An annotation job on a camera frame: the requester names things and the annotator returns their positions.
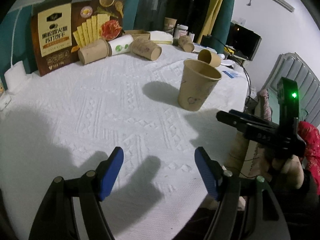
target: table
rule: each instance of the table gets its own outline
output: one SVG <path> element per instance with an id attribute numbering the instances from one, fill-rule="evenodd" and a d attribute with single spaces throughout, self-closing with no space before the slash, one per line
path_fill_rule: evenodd
<path id="1" fill-rule="evenodd" d="M 243 109 L 247 80 L 222 73 L 201 110 L 188 112 L 177 97 L 183 60 L 197 55 L 162 48 L 155 62 L 127 54 L 34 74 L 12 97 L 0 123 L 0 187 L 19 239 L 28 239 L 53 178 L 95 169 L 115 146 L 124 164 L 101 206 L 117 240 L 169 240 L 191 218 L 207 194 L 194 150 L 224 162 L 236 131 L 215 114 Z M 75 212 L 87 239 L 78 199 Z"/>

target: black cable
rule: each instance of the black cable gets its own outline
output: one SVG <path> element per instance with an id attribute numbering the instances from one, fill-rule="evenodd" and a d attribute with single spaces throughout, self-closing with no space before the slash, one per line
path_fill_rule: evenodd
<path id="1" fill-rule="evenodd" d="M 247 70 L 244 68 L 244 66 L 240 63 L 240 61 L 233 55 L 233 53 L 231 53 L 231 50 L 230 50 L 222 41 L 220 41 L 220 40 L 217 39 L 216 37 L 214 37 L 214 36 L 211 36 L 211 37 L 213 37 L 213 38 L 216 39 L 218 42 L 220 42 L 220 43 L 228 50 L 228 52 L 230 53 L 230 56 L 234 59 L 234 61 L 235 61 L 236 63 L 238 63 L 238 65 L 239 65 L 240 67 L 243 68 L 243 70 L 244 70 L 244 75 L 245 75 L 245 77 L 247 78 L 247 82 L 248 82 L 248 86 L 249 86 L 249 97 L 248 97 L 248 99 L 246 100 L 246 102 L 244 103 L 244 107 L 246 107 L 246 105 L 247 105 L 248 102 L 249 102 L 250 96 L 251 96 L 251 79 L 250 79 L 250 76 L 249 76 Z"/>
<path id="2" fill-rule="evenodd" d="M 239 158 L 237 158 L 237 157 L 235 157 L 235 156 L 233 156 L 233 155 L 231 155 L 231 154 L 229 154 L 232 158 L 235 158 L 236 160 L 238 160 L 238 161 L 243 161 L 243 160 L 241 160 L 241 159 L 239 159 Z M 258 159 L 259 157 L 257 157 L 257 158 L 252 158 L 252 159 L 250 159 L 250 160 L 245 160 L 244 162 L 249 162 L 249 161 L 253 161 L 253 160 L 255 160 L 255 159 Z"/>
<path id="3" fill-rule="evenodd" d="M 235 169 L 235 170 L 237 170 L 237 171 L 239 171 L 237 168 L 235 168 L 235 167 L 228 167 L 228 166 L 225 166 L 226 168 L 229 168 L 229 169 Z M 246 176 L 246 175 L 244 175 L 241 171 L 239 171 L 243 176 L 245 176 L 247 179 L 253 179 L 253 178 L 255 178 L 256 176 L 253 176 L 253 177 L 248 177 L 248 176 Z"/>

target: red cloth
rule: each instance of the red cloth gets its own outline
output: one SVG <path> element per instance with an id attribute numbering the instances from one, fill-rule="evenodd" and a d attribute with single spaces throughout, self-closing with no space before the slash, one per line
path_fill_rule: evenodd
<path id="1" fill-rule="evenodd" d="M 320 133 L 308 122 L 299 122 L 298 134 L 306 142 L 304 156 L 308 160 L 307 169 L 316 181 L 318 195 L 320 195 Z"/>

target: cracker box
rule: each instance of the cracker box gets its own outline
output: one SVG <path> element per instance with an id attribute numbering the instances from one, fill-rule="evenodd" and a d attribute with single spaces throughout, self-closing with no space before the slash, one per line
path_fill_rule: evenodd
<path id="1" fill-rule="evenodd" d="M 123 0 L 46 0 L 34 6 L 32 42 L 41 76 L 76 62 L 97 39 L 122 36 Z"/>

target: upright paper cup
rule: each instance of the upright paper cup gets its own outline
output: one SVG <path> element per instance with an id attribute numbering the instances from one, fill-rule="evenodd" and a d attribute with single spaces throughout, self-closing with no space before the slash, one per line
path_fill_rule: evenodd
<path id="1" fill-rule="evenodd" d="M 152 41 L 147 41 L 143 38 L 137 38 L 132 43 L 132 52 L 139 56 L 155 61 L 160 57 L 162 48 Z"/>
<path id="2" fill-rule="evenodd" d="M 132 42 L 133 38 L 130 34 L 109 41 L 109 56 L 130 52 L 130 44 Z"/>
<path id="3" fill-rule="evenodd" d="M 166 33 L 170 33 L 171 35 L 173 35 L 174 27 L 176 26 L 176 23 L 177 23 L 176 19 L 165 17 L 164 18 L 164 28 L 163 28 L 163 30 Z"/>
<path id="4" fill-rule="evenodd" d="M 104 39 L 96 40 L 78 50 L 78 56 L 83 65 L 105 58 L 108 53 L 108 44 Z"/>
<path id="5" fill-rule="evenodd" d="M 185 60 L 179 105 L 188 111 L 198 111 L 221 78 L 221 73 L 209 64 L 196 59 Z"/>
<path id="6" fill-rule="evenodd" d="M 221 58 L 208 49 L 203 49 L 199 52 L 198 60 L 208 63 L 211 67 L 219 67 L 221 65 Z"/>
<path id="7" fill-rule="evenodd" d="M 178 44 L 185 52 L 193 52 L 195 49 L 191 38 L 187 35 L 181 36 L 178 39 Z"/>

